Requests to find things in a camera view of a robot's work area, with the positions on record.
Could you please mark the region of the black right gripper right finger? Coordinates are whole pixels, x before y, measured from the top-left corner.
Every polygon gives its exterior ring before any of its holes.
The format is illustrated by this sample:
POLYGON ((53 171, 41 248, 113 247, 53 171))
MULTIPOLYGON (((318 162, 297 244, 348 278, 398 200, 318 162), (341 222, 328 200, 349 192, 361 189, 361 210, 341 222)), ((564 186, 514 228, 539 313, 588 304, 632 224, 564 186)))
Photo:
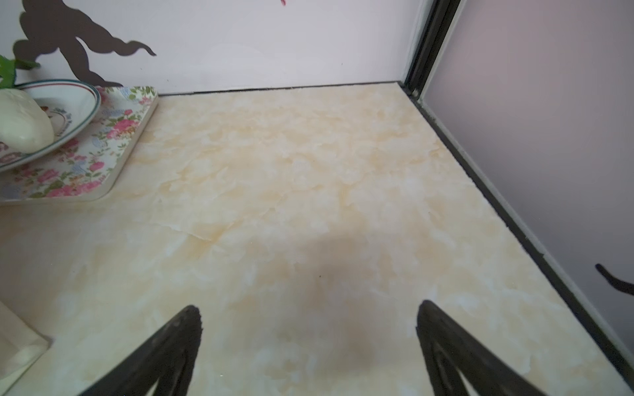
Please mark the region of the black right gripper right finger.
POLYGON ((416 333, 436 395, 542 395, 431 300, 417 314, 416 333))

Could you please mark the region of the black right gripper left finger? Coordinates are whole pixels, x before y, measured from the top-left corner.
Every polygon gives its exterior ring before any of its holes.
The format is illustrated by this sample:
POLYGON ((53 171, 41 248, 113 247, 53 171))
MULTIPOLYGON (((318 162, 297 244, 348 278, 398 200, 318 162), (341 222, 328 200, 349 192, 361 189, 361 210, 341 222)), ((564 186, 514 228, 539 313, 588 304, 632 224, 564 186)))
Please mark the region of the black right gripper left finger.
POLYGON ((201 344, 198 307, 188 305, 83 395, 185 395, 201 344))

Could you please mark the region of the cream canvas tote bag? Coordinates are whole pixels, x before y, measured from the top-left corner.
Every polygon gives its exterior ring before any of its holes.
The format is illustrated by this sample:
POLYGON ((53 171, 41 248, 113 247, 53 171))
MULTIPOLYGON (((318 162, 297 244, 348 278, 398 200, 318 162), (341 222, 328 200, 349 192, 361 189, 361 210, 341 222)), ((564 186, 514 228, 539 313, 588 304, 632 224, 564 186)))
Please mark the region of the cream canvas tote bag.
POLYGON ((51 343, 1 303, 1 395, 5 395, 51 343))

